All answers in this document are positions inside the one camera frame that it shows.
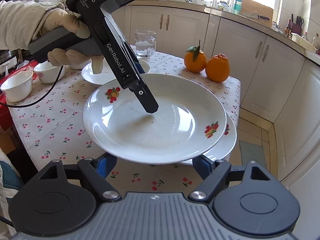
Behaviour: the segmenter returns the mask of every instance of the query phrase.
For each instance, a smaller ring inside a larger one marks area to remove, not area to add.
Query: sleeve
[[[0,49],[28,49],[43,16],[58,8],[65,9],[62,3],[0,1]]]

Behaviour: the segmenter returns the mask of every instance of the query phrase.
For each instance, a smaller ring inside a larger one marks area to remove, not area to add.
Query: wooden cutting board
[[[242,0],[241,2],[241,10],[240,10],[240,15],[242,13],[246,14],[252,14],[253,12],[259,12],[261,16],[268,17],[270,20],[263,20],[261,19],[261,23],[265,26],[268,26],[271,28],[272,25],[272,16],[273,16],[273,9],[265,6],[261,3],[255,2],[253,0]]]

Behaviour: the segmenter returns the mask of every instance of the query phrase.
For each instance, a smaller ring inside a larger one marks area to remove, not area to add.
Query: orange
[[[207,59],[204,53],[200,50],[200,41],[198,47],[190,47],[184,56],[184,65],[187,70],[199,73],[204,70],[207,65]]]
[[[205,73],[212,81],[225,81],[230,74],[228,58],[223,54],[213,56],[205,67]]]

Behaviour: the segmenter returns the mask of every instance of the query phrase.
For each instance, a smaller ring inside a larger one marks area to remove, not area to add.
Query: large round plate
[[[227,115],[227,127],[222,136],[221,140],[212,147],[209,151],[204,153],[204,156],[208,157],[210,160],[220,160],[226,157],[235,147],[237,142],[237,131],[236,126],[233,123],[230,115]],[[192,159],[181,162],[182,164],[192,165]]]
[[[227,118],[214,94],[177,76],[141,76],[159,104],[154,114],[146,113],[135,95],[121,89],[117,80],[88,98],[84,126],[99,147],[132,162],[168,164],[194,158],[217,144]]]
[[[138,60],[141,64],[141,67],[145,71],[145,73],[149,73],[150,72],[150,65],[142,59],[138,59]],[[103,69],[100,74],[94,74],[92,72],[92,67],[91,67],[91,62],[90,62],[82,69],[81,75],[84,80],[88,81],[90,84],[92,84],[95,87],[99,87],[99,86],[101,86],[111,80],[114,80],[116,78],[114,73],[112,72],[108,62],[105,59],[103,59]]]

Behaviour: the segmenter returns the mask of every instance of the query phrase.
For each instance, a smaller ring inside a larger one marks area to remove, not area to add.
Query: white floral tablecloth
[[[235,125],[239,113],[239,80],[229,77],[215,83],[205,72],[189,72],[182,58],[156,52],[145,59],[151,73],[181,76],[203,85],[222,102]],[[33,81],[28,98],[18,104],[29,104],[44,95],[52,84]],[[61,159],[73,164],[85,157],[97,158],[104,151],[87,135],[82,110],[87,98],[96,88],[86,82],[81,71],[67,69],[52,92],[37,105],[27,108],[10,108],[19,136],[38,170],[50,160]],[[107,180],[119,190],[126,191],[182,191],[188,194],[202,180],[192,166],[182,164],[145,165],[118,158],[117,165]]]

